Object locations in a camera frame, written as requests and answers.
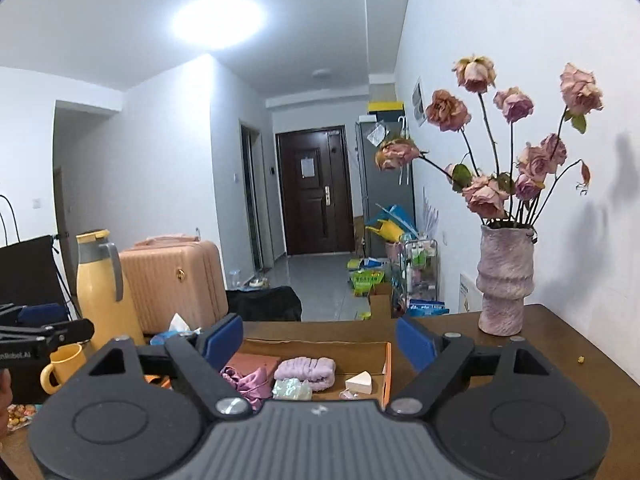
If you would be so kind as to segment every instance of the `gray refrigerator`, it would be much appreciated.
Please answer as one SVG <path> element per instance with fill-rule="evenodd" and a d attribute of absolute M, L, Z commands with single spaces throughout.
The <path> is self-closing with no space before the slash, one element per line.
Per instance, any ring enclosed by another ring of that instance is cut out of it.
<path fill-rule="evenodd" d="M 385 124 L 389 131 L 388 138 L 399 136 L 400 123 L 389 122 Z M 409 184 L 407 185 L 406 173 L 403 173 L 402 184 L 399 184 L 399 171 L 380 171 L 378 169 L 375 161 L 378 149 L 367 139 L 375 126 L 376 123 L 373 122 L 356 124 L 364 223 L 367 225 L 382 211 L 376 204 L 385 208 L 398 204 L 415 224 L 414 174 L 411 170 L 409 171 Z M 385 241 L 377 234 L 365 230 L 364 241 L 365 256 L 386 257 Z"/>

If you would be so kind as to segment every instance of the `wooden table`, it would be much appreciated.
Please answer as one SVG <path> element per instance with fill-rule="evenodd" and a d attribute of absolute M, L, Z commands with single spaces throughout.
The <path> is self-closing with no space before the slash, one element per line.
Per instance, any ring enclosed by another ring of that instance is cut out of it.
<path fill-rule="evenodd" d="M 504 338 L 478 330 L 478 313 L 439 316 L 424 321 L 437 333 L 460 332 L 487 345 L 503 344 Z M 246 337 L 271 340 L 307 341 L 391 341 L 395 322 L 345 321 L 322 323 L 245 323 Z M 640 386 L 594 345 L 541 305 L 526 308 L 522 335 L 556 364 L 563 373 L 597 402 L 607 414 L 612 441 L 597 480 L 638 480 L 640 478 Z M 585 361 L 578 364 L 578 357 Z M 392 394 L 402 389 L 414 373 L 393 344 Z M 2 458 L 20 480 L 40 480 L 26 444 L 26 430 L 18 430 L 3 441 Z"/>

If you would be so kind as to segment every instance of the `gray floor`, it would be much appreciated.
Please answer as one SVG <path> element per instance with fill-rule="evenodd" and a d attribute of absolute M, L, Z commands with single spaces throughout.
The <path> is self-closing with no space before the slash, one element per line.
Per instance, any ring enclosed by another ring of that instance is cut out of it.
<path fill-rule="evenodd" d="M 348 254 L 281 257 L 267 272 L 270 286 L 289 285 L 302 302 L 302 321 L 346 321 L 369 311 L 348 283 Z"/>

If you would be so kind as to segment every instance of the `purple fabric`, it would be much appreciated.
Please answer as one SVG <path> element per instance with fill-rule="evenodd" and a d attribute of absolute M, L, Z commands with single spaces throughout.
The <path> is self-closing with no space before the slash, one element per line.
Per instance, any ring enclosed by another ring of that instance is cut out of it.
<path fill-rule="evenodd" d="M 264 399 L 271 398 L 271 381 L 264 366 L 252 374 L 242 377 L 235 368 L 222 368 L 220 374 L 231 384 L 240 395 L 249 401 L 254 412 L 260 409 Z"/>
<path fill-rule="evenodd" d="M 273 378 L 277 381 L 299 379 L 309 381 L 311 389 L 320 392 L 331 388 L 335 383 L 335 362 L 333 359 L 321 357 L 296 357 L 280 363 Z"/>

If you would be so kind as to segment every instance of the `ceiling light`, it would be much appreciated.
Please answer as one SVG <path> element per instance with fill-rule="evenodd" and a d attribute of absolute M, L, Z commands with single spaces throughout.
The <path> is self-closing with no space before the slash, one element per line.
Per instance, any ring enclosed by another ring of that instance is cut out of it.
<path fill-rule="evenodd" d="M 264 18 L 251 0 L 198 0 L 178 12 L 174 31 L 189 43 L 221 49 L 250 38 L 262 28 Z"/>

